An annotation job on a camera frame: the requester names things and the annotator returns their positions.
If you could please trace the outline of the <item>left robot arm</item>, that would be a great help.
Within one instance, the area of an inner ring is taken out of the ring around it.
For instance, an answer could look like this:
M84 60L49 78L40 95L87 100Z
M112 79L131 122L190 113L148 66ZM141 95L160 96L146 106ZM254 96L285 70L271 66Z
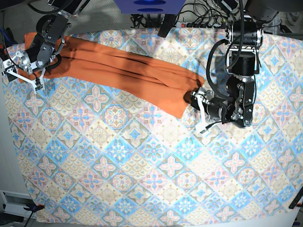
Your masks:
M189 103L201 115L201 121L195 126L199 133L213 126L206 122L207 116L215 123L232 123L239 128L252 124L257 94L255 76L261 67L259 50L263 44L263 24L270 23L278 12L263 0L240 1L239 11L239 20L226 23L226 38L216 42L210 50L205 71L210 90L198 83L198 88L190 93ZM225 92L219 90L210 75L214 52L223 44L227 45L224 67L230 75Z

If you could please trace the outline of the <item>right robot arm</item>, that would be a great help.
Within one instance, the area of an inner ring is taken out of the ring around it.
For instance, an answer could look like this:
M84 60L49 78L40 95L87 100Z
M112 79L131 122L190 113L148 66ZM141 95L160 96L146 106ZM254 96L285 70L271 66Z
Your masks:
M27 5L43 16L36 25L36 35L30 48L19 56L18 68L33 74L36 71L51 71L62 61L60 52L65 44L64 34L71 28L69 18L76 16L89 3L89 0L49 0L47 4L53 7L51 11L42 11L31 3Z

